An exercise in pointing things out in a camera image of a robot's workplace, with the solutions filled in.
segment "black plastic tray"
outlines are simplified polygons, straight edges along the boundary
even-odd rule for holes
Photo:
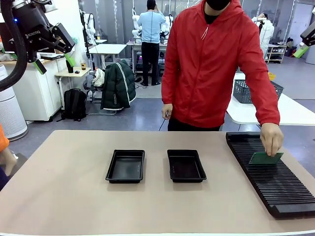
[[[200,183],[207,179],[196,150],[167,151],[173,182]]]
[[[106,180],[139,183],[143,179],[144,150],[114,150]]]
[[[315,197],[279,160],[276,165],[251,165],[254,152],[264,152],[260,133],[231,132],[226,141],[269,213],[278,219],[314,217]]]

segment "green jacket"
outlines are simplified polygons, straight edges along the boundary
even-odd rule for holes
[[[134,74],[125,60],[106,66],[101,109],[129,108],[136,98]]]

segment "white drawstring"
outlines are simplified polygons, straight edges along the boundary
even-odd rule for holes
[[[208,32],[208,27],[206,28],[206,31],[203,33],[203,35],[201,36],[201,40],[204,40],[206,35],[207,35],[207,32]]]

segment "red hooded jacket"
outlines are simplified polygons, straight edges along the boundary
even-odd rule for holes
[[[203,128],[224,123],[238,66],[251,89],[260,124],[279,124],[278,98],[259,44],[259,29],[239,0],[208,25],[205,0],[181,12],[167,44],[162,100],[172,117]]]

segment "white cylinder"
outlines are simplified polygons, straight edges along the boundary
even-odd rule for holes
[[[0,64],[0,81],[7,76],[4,65]],[[19,139],[27,133],[28,128],[12,87],[0,92],[0,123],[10,140]]]

